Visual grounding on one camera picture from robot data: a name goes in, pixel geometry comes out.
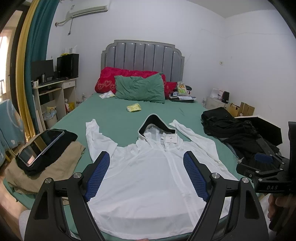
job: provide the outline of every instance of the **pillow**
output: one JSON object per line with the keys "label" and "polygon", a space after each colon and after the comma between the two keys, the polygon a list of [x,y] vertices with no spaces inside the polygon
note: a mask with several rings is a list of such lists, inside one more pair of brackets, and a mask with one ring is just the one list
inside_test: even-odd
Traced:
{"label": "pillow", "polygon": [[[107,93],[112,91],[116,93],[115,76],[122,75],[124,77],[138,76],[144,79],[152,75],[157,74],[155,71],[137,71],[127,69],[117,69],[112,67],[106,67],[101,71],[100,78],[95,86],[97,93]],[[164,85],[165,98],[169,97],[169,94],[176,88],[177,82],[166,82],[165,75],[161,75]]]}
{"label": "pillow", "polygon": [[119,99],[165,102],[164,86],[161,74],[155,74],[146,79],[143,77],[115,76],[116,94]]}

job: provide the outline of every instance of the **air conditioner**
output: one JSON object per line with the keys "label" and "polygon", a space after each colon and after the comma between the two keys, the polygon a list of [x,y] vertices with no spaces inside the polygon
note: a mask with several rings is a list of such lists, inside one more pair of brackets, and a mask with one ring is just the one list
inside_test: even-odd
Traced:
{"label": "air conditioner", "polygon": [[75,18],[86,14],[106,12],[109,9],[110,0],[80,0],[72,5],[67,18]]}

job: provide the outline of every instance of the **headboard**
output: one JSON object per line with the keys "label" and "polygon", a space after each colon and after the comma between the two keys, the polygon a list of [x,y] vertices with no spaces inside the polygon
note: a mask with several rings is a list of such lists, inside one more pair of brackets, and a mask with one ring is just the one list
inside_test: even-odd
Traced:
{"label": "headboard", "polygon": [[102,53],[101,69],[105,67],[157,71],[167,82],[178,82],[183,79],[184,57],[172,44],[115,40]]}

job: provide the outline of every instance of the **yellow curtain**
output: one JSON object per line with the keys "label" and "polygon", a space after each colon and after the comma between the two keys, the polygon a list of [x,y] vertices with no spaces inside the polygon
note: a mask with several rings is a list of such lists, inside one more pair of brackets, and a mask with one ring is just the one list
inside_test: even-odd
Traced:
{"label": "yellow curtain", "polygon": [[27,39],[29,34],[30,25],[33,19],[34,12],[39,3],[39,0],[33,0],[30,9],[27,13],[22,31],[20,34],[20,40],[17,46],[17,61],[15,70],[15,83],[16,83],[16,93],[17,93],[17,105],[20,110],[20,116],[24,122],[25,134],[27,140],[35,136],[35,130],[30,116],[29,107],[26,99],[25,93],[25,83],[24,83],[24,67],[25,67],[25,53],[27,46]]}

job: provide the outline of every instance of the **computer monitor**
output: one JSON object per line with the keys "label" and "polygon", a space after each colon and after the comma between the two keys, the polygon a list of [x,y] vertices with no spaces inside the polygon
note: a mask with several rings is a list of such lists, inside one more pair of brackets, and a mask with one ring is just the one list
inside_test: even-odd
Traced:
{"label": "computer monitor", "polygon": [[36,81],[43,73],[45,73],[46,78],[54,77],[54,61],[52,59],[35,61],[31,63],[32,81]]}

